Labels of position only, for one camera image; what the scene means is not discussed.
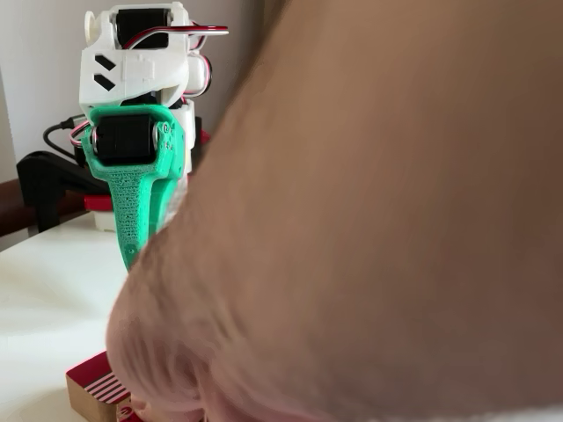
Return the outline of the bare person's hand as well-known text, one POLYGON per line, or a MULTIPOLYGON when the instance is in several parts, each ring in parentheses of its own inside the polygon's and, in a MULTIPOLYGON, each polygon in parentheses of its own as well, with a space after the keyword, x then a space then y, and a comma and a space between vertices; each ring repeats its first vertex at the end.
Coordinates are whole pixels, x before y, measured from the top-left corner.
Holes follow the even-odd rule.
POLYGON ((106 349, 144 421, 561 412, 561 2, 287 2, 106 349))

